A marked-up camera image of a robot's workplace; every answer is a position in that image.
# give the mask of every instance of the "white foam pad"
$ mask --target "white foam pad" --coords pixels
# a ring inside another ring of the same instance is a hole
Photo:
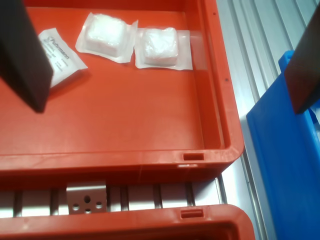
[[[96,14],[86,32],[87,48],[113,57],[124,49],[127,24],[121,19]]]
[[[173,27],[164,30],[148,28],[142,36],[144,63],[174,66],[179,55],[178,34]]]

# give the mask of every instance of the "corrugated metal surface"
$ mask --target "corrugated metal surface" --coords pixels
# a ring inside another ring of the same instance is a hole
[[[295,49],[319,0],[217,0],[217,3],[246,149],[226,170],[233,174],[222,174],[226,193],[241,192],[236,199],[227,194],[227,202],[234,202],[246,211],[256,239],[274,240],[273,221],[245,116],[279,75],[279,58],[285,51]],[[240,184],[244,182],[243,175],[247,190]]]

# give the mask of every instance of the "orange plastic edge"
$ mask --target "orange plastic edge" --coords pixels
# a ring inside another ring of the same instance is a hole
[[[183,211],[203,211],[203,217],[182,218]],[[180,239],[181,231],[188,234],[196,230],[208,230],[223,226],[226,230],[210,233],[221,240],[254,240],[253,225],[249,217],[233,205],[211,205],[122,211],[109,213],[14,217],[0,219],[1,239],[153,239],[163,235],[166,239]]]

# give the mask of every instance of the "crate handle slot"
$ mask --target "crate handle slot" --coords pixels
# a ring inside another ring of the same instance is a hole
[[[181,218],[182,219],[203,218],[203,217],[204,217],[203,209],[193,209],[193,210],[182,210],[181,211]]]
[[[205,155],[203,153],[184,153],[183,160],[185,161],[197,161],[205,160]]]

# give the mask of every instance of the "white paper sachet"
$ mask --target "white paper sachet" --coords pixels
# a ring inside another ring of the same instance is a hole
[[[88,68],[62,40],[56,28],[44,30],[38,37],[53,69],[51,87],[59,84],[76,71]]]

